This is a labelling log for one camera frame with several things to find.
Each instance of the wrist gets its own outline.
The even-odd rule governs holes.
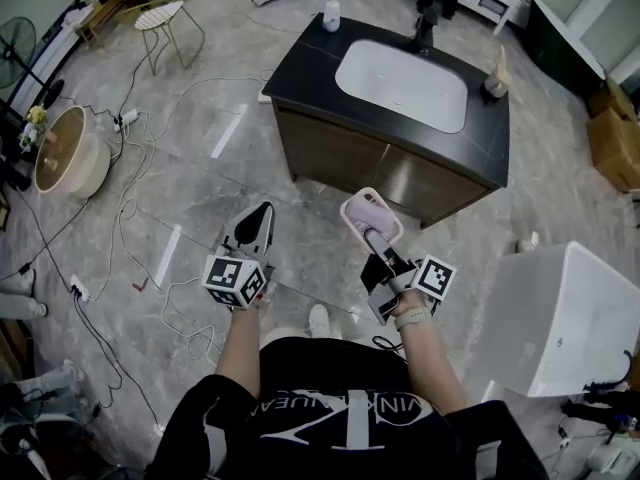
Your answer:
[[[404,315],[407,311],[411,311],[412,309],[422,309],[426,311],[424,304],[403,304],[402,302],[398,304],[398,307],[394,309],[391,314],[398,318],[399,316]]]

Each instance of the round wooden sink bowl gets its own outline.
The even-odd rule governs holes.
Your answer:
[[[36,187],[86,198],[95,193],[109,170],[110,150],[92,131],[84,108],[65,110],[45,134],[36,160]]]

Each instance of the bracelet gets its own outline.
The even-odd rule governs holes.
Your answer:
[[[424,308],[414,308],[410,309],[405,313],[402,313],[398,318],[396,318],[395,324],[396,329],[399,331],[403,327],[410,324],[417,324],[418,322],[422,322],[427,319],[427,313]]]

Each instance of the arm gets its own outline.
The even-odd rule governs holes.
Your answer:
[[[237,382],[254,398],[259,398],[260,323],[257,309],[233,311],[216,373]]]
[[[422,297],[416,290],[405,292],[392,314],[398,317],[422,305]],[[435,322],[429,319],[406,325],[400,330],[400,336],[413,392],[435,405],[442,414],[466,408],[466,393],[449,363]]]

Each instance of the cardboard box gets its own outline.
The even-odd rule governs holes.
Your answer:
[[[620,192],[640,189],[640,127],[607,108],[587,123],[593,166]]]
[[[634,122],[638,120],[629,97],[609,77],[606,78],[604,86],[589,98],[589,114],[595,117],[606,108],[612,108],[623,119]]]

